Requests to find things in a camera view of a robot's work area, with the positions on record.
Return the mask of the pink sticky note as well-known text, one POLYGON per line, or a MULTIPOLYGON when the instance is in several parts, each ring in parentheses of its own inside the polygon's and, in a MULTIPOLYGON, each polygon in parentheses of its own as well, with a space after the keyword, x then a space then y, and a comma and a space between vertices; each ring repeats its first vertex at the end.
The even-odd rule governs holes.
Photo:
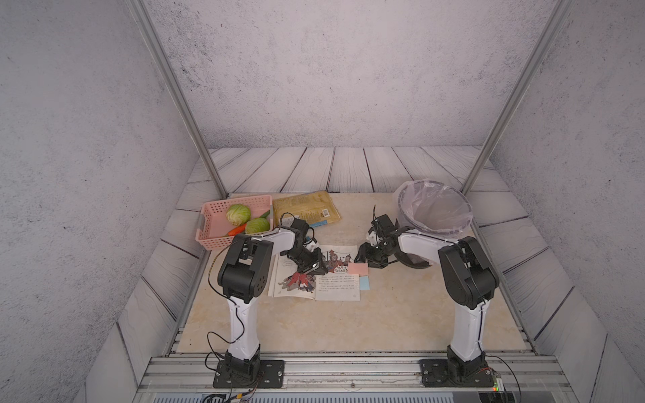
POLYGON ((349 275, 367 276, 369 267, 366 263, 349 263, 347 272, 349 275))

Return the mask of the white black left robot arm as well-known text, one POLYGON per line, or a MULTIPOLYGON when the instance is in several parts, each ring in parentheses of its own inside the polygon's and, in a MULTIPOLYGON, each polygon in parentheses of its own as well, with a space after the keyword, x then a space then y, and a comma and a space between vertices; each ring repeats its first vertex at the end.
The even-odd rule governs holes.
POLYGON ((208 357, 218 361, 215 388, 280 389, 285 362, 260 357, 257 332, 258 300, 270 278, 275 255, 285 256, 297 265, 299 275, 325 275, 328 270, 315 239, 314 229, 295 218, 288 227, 280 226, 266 234, 236 235, 218 273, 216 292, 226 299, 230 312, 230 338, 225 354, 215 351, 208 357))

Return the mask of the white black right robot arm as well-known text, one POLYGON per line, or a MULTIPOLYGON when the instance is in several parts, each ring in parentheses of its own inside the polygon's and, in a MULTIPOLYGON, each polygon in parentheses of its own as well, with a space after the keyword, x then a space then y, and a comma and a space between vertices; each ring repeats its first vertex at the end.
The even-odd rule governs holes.
POLYGON ((485 317, 500 280, 479 241, 471 236, 449 240, 374 216, 367 241, 356 261, 383 269, 396 261, 411 268, 438 263, 446 291, 455 303, 455 327, 445 359, 419 361, 422 384, 428 388, 494 388, 494 370, 482 346, 485 317))

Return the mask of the blue sticky note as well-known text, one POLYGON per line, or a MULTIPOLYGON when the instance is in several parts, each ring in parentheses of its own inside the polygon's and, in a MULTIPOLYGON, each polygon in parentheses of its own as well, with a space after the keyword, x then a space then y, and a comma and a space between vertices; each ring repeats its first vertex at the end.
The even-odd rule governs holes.
POLYGON ((359 277, 359 289, 360 290, 370 290, 370 279, 368 276, 360 276, 359 277))

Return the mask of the illustrated children's story book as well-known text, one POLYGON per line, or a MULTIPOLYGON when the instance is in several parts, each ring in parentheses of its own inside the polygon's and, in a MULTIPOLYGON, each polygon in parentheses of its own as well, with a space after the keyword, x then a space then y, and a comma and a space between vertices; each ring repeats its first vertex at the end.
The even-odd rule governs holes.
POLYGON ((359 276, 349 273, 349 264, 358 253, 357 246, 321 246, 322 262, 329 270, 324 275, 299 274, 297 265, 286 256, 273 263, 269 297, 301 297, 317 302, 358 302, 359 276))

